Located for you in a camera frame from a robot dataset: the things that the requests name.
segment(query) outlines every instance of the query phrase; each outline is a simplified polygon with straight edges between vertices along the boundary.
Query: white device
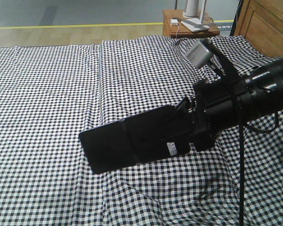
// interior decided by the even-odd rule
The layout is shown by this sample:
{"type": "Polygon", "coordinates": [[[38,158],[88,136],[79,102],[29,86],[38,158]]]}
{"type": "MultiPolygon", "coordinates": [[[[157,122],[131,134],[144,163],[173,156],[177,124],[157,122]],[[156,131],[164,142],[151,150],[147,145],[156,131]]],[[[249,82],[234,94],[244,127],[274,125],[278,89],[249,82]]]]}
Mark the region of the white device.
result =
{"type": "Polygon", "coordinates": [[[170,24],[171,24],[171,26],[177,26],[178,25],[178,20],[171,19],[170,24]]]}
{"type": "Polygon", "coordinates": [[[205,31],[205,30],[209,29],[208,25],[194,23],[193,19],[194,18],[187,19],[187,20],[182,20],[181,23],[186,28],[188,28],[191,32],[200,32],[200,31],[205,31]]]}
{"type": "Polygon", "coordinates": [[[209,29],[209,26],[203,23],[203,18],[204,18],[204,12],[206,9],[207,5],[207,0],[202,1],[202,6],[201,6],[201,13],[200,13],[200,18],[190,18],[187,20],[182,20],[181,23],[187,27],[191,32],[200,32],[209,29]]]}
{"type": "Polygon", "coordinates": [[[184,18],[195,17],[198,14],[199,0],[186,0],[183,10],[184,18]]]}

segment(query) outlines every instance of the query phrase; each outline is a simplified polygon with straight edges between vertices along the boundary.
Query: wooden floor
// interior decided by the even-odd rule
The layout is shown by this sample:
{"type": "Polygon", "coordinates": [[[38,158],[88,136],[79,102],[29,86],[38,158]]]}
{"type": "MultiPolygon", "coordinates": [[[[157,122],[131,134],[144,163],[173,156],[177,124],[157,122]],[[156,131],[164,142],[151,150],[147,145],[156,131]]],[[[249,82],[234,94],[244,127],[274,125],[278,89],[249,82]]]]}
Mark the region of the wooden floor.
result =
{"type": "Polygon", "coordinates": [[[90,27],[2,28],[0,47],[100,44],[102,40],[161,35],[162,24],[90,27]]]}

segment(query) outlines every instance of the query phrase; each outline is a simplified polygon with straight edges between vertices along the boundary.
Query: white power adapter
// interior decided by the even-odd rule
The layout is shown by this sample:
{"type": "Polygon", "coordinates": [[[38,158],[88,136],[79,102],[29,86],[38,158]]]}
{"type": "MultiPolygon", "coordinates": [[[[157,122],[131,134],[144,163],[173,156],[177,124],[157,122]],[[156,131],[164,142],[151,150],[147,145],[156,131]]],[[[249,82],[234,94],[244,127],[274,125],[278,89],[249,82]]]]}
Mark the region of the white power adapter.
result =
{"type": "Polygon", "coordinates": [[[178,20],[177,19],[171,19],[170,24],[171,24],[171,26],[177,26],[178,20]]]}

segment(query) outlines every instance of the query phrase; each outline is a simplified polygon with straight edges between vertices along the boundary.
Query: black and white gingham fabric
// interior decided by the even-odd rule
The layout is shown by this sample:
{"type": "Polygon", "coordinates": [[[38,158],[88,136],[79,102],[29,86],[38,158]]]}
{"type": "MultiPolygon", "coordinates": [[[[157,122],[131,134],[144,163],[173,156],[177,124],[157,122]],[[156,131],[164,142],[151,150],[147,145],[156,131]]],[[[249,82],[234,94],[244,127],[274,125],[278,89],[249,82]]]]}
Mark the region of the black and white gingham fabric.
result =
{"type": "MultiPolygon", "coordinates": [[[[218,79],[183,56],[194,42],[0,48],[0,225],[237,225],[237,128],[205,152],[191,145],[185,156],[102,175],[78,140],[82,130],[177,104],[199,79],[218,79]]],[[[273,60],[242,37],[213,43],[241,74],[273,60]]],[[[272,119],[252,123],[266,128],[272,119]]],[[[283,225],[283,111],[276,131],[245,129],[245,137],[245,224],[283,225]]]]}

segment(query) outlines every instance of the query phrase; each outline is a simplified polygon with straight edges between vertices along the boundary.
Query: black pole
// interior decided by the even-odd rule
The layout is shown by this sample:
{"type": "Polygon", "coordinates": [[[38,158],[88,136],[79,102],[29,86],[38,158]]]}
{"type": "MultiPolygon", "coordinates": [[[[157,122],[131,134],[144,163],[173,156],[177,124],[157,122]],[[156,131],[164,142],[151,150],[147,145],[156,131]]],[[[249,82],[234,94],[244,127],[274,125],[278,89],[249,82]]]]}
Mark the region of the black pole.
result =
{"type": "Polygon", "coordinates": [[[237,12],[236,12],[236,15],[235,15],[234,23],[232,25],[230,36],[233,36],[234,33],[235,33],[236,25],[238,23],[238,19],[239,19],[240,13],[241,13],[243,2],[244,2],[244,0],[239,1],[239,5],[238,5],[237,12]]]}

